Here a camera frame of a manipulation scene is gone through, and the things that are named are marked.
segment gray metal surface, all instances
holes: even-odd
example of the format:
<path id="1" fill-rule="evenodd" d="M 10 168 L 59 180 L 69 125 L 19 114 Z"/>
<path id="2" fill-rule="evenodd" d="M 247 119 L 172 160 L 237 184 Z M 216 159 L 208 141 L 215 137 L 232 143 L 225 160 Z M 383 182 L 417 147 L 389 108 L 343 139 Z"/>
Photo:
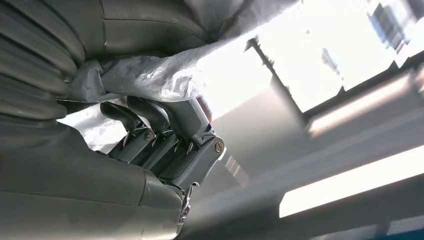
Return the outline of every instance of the gray metal surface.
<path id="1" fill-rule="evenodd" d="M 0 238 L 8 240 L 171 240 L 181 212 L 11 192 L 0 192 L 0 206 Z"/>

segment gray fabric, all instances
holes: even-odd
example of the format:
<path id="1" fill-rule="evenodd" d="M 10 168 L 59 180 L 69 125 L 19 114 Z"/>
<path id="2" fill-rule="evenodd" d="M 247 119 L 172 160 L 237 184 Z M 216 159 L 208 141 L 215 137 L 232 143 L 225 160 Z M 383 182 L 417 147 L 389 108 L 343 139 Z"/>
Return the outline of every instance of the gray fabric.
<path id="1" fill-rule="evenodd" d="M 296 0 L 185 0 L 217 42 L 173 56 L 133 56 L 102 66 L 89 61 L 78 70 L 68 101 L 101 102 L 136 96 L 160 102 L 179 102 L 206 91 L 208 74 L 243 58 L 246 42 Z"/>

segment screw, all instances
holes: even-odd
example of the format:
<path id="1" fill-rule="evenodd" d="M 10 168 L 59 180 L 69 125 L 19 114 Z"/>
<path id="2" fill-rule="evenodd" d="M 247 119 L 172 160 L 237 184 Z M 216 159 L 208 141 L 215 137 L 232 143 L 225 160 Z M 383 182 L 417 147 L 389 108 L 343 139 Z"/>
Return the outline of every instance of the screw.
<path id="1" fill-rule="evenodd" d="M 152 130 L 148 130 L 147 132 L 146 132 L 146 134 L 144 135 L 144 139 L 147 141 L 147 142 L 151 142 L 153 139 L 155 139 L 156 138 L 156 134 L 152 131 Z"/>
<path id="2" fill-rule="evenodd" d="M 215 142 L 213 143 L 213 150 L 217 155 L 221 155 L 224 151 L 224 142 L 219 138 L 215 139 Z"/>

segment bright light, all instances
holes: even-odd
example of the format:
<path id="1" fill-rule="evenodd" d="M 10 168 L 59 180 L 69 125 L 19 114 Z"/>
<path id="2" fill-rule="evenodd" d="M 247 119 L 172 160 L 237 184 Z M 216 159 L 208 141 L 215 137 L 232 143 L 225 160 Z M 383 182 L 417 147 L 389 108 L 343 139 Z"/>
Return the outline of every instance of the bright light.
<path id="1" fill-rule="evenodd" d="M 423 174 L 423 156 L 420 146 L 289 191 L 280 203 L 279 217 Z"/>
<path id="2" fill-rule="evenodd" d="M 332 128 L 377 108 L 381 104 L 401 96 L 410 87 L 409 77 L 409 74 L 405 74 L 391 83 L 371 90 L 342 106 L 338 106 L 329 112 L 315 117 L 311 121 L 309 133 L 312 137 L 321 135 Z"/>

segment sunlight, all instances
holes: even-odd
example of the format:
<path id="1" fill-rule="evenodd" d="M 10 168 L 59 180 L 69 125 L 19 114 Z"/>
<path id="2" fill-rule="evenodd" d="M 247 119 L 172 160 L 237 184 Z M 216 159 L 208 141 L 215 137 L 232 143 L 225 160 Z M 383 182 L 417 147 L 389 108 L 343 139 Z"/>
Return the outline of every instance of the sunlight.
<path id="1" fill-rule="evenodd" d="M 283 218 L 424 173 L 424 146 L 286 192 L 280 205 Z"/>

